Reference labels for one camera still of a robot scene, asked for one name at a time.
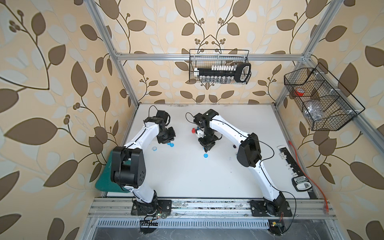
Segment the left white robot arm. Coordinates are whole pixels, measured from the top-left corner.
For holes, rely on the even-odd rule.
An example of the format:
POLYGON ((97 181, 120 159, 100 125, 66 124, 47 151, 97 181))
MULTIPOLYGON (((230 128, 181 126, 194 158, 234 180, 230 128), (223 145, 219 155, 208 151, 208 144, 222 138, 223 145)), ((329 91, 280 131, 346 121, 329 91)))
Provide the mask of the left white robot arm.
POLYGON ((146 164, 144 151, 157 139, 159 144, 167 144, 174 140, 176 133, 173 127, 159 122, 145 122, 135 137, 122 147, 112 151, 110 179, 122 190, 132 192, 139 203, 152 204, 156 192, 145 183, 146 164))

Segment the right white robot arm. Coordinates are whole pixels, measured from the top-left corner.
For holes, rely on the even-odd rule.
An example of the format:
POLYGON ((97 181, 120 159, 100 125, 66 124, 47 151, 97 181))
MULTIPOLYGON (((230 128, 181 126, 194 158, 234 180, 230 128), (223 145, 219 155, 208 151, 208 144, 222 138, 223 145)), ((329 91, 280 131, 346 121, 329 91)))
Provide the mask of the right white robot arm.
POLYGON ((209 117, 208 115, 197 114, 194 116, 194 123, 198 126, 199 130, 203 131, 198 141, 203 146, 205 152, 210 151, 216 144, 216 141, 219 140, 215 133, 220 133, 237 147, 236 157, 238 162, 246 168, 251 168, 253 171, 262 190, 265 202, 280 205, 286 201, 285 196, 276 189, 265 170, 262 163, 260 141, 256 134, 248 134, 239 130, 220 115, 209 117))

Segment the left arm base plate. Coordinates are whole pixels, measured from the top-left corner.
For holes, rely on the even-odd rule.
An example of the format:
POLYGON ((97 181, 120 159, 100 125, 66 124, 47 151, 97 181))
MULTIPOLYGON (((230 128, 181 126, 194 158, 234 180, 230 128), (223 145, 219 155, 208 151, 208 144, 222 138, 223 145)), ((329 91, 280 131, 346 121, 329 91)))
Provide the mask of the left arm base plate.
POLYGON ((140 203, 137 200, 133 200, 131 215, 167 218, 171 214, 171 211, 171 200, 153 200, 150 204, 140 203))

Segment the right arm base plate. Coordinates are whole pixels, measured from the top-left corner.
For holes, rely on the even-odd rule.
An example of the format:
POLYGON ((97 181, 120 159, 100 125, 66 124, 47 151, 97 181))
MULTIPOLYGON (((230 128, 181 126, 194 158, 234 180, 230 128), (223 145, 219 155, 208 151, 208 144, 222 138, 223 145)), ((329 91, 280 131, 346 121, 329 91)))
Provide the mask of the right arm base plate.
POLYGON ((292 217, 291 207, 287 201, 276 207, 264 200, 251 200, 250 208, 253 217, 292 217))

